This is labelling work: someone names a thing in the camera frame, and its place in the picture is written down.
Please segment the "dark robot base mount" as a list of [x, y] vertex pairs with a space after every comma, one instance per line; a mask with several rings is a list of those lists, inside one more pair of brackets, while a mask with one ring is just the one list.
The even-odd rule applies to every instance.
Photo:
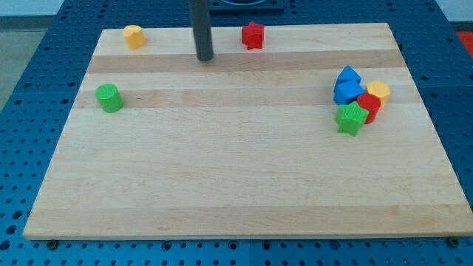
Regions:
[[285, 0], [209, 0], [211, 12], [283, 11]]

